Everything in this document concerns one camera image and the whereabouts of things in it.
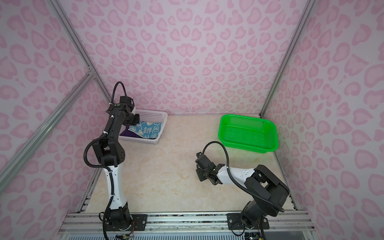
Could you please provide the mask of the purple towel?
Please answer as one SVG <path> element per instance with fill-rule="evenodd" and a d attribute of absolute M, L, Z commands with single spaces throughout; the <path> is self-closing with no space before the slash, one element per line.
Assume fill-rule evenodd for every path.
<path fill-rule="evenodd" d="M 120 136 L 122 137 L 130 137 L 130 138 L 140 138 L 142 139 L 141 136 L 139 136 L 138 134 L 132 132 L 129 130 L 129 126 L 126 126 L 125 129 L 120 133 Z"/>

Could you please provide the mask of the patterned towel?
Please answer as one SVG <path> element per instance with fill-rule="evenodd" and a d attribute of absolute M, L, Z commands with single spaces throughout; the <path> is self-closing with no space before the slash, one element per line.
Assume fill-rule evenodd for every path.
<path fill-rule="evenodd" d="M 160 136 L 162 130 L 162 122 L 143 122 L 141 121 L 138 125 L 129 126 L 129 130 L 138 134 L 142 139 L 156 139 Z"/>

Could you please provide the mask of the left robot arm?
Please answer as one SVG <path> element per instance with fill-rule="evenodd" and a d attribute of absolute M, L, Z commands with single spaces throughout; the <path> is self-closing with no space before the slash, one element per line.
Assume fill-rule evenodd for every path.
<path fill-rule="evenodd" d="M 135 114 L 134 101 L 127 96 L 121 96 L 117 104 L 110 103 L 107 114 L 109 119 L 103 133 L 91 144 L 105 171 L 109 190 L 109 202 L 102 217 L 103 230 L 124 231 L 132 228 L 133 220 L 123 189 L 121 166 L 126 153 L 119 143 L 119 136 L 122 126 L 137 124 L 140 116 Z"/>

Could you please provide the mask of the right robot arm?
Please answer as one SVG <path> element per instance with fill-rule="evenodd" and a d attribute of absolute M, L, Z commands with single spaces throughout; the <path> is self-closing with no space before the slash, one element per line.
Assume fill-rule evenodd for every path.
<path fill-rule="evenodd" d="M 203 153 L 197 153 L 197 175 L 201 182 L 209 180 L 213 185 L 233 184 L 252 196 L 238 215 L 233 227 L 245 229 L 262 228 L 268 220 L 285 211 L 284 204 L 290 190 L 270 169 L 258 165 L 254 169 L 231 168 L 225 164 L 215 165 Z"/>

